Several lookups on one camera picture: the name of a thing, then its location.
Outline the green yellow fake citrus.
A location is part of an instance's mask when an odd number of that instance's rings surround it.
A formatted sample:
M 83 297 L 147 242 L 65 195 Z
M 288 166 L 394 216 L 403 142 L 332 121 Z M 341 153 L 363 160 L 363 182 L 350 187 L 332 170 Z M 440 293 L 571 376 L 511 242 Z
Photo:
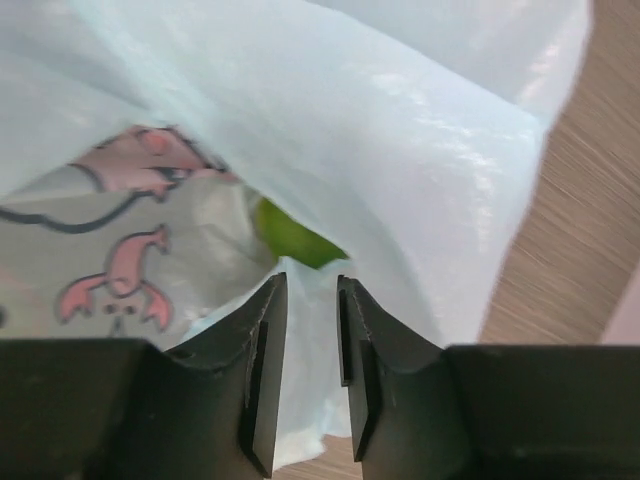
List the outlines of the green yellow fake citrus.
M 277 258 L 289 257 L 313 269 L 348 258 L 339 247 L 293 220 L 267 198 L 258 201 L 254 222 L 259 236 Z

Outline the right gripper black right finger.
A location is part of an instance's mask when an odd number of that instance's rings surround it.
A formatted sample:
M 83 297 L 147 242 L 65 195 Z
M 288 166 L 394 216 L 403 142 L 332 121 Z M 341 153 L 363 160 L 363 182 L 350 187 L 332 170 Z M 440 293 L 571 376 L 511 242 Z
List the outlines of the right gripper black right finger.
M 337 282 L 341 381 L 366 479 L 635 479 L 639 351 L 439 348 Z

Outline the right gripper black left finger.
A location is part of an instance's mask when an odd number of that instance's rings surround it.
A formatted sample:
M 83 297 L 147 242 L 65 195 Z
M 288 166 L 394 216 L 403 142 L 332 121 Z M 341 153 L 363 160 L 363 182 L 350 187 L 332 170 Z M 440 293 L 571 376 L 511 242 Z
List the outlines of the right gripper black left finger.
M 5 479 L 264 479 L 287 279 L 169 351 L 135 339 L 1 344 Z

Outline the light blue printed plastic bag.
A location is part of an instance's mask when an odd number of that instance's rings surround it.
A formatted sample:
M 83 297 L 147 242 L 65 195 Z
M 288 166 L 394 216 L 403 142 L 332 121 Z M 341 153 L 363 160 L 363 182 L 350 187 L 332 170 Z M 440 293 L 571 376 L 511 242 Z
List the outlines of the light blue printed plastic bag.
M 337 282 L 472 343 L 588 1 L 5 1 L 1 344 L 169 351 L 287 279 L 273 471 L 352 437 Z M 348 258 L 275 257 L 267 198 Z

